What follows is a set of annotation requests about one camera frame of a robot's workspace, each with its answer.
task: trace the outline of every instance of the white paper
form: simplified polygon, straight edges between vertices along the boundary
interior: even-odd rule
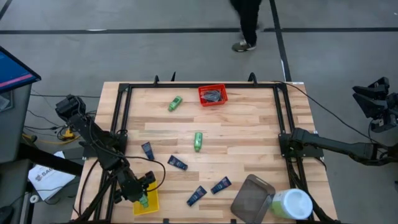
[[[54,155],[63,159],[65,158],[62,151],[56,152]],[[61,186],[65,186],[73,180],[75,176],[53,170],[52,168],[36,165],[29,171],[28,178],[42,200],[48,200],[62,189]]]

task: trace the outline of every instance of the black pants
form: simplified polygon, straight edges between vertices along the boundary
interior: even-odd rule
[[[243,37],[250,45],[257,42],[257,20],[262,0],[229,0],[241,18]]]

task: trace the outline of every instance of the red container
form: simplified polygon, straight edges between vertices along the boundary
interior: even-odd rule
[[[210,90],[219,90],[221,92],[221,100],[219,102],[207,102],[205,99],[202,98],[202,96]],[[228,97],[226,95],[226,90],[225,90],[225,85],[224,84],[218,84],[218,85],[211,85],[211,86],[201,86],[198,88],[199,91],[199,99],[200,99],[200,104],[202,106],[214,106],[214,105],[222,105],[225,102],[228,101]]]

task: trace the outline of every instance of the person's leg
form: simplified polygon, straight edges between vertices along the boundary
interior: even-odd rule
[[[235,11],[238,13],[239,17],[241,17],[241,6],[244,0],[229,0],[232,7],[234,7]]]
[[[254,50],[257,42],[257,20],[261,0],[243,1],[241,5],[241,29],[245,41],[233,45],[233,50],[244,52]]]

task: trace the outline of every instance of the blue tube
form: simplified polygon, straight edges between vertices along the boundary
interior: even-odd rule
[[[154,153],[152,152],[152,147],[150,146],[149,142],[143,144],[141,147],[144,150],[144,153],[147,155],[148,159],[150,159],[150,160],[155,159]]]
[[[187,170],[188,165],[185,163],[181,162],[181,160],[177,159],[175,156],[171,155],[169,161],[167,162],[168,164],[175,166],[177,168],[180,168],[182,170]]]
[[[224,177],[218,184],[216,184],[212,189],[211,193],[215,194],[220,190],[223,190],[231,185],[231,181],[228,180],[228,177]]]
[[[191,207],[195,202],[197,202],[199,199],[201,199],[205,194],[207,194],[207,191],[199,186],[195,193],[189,198],[187,201],[187,204]]]

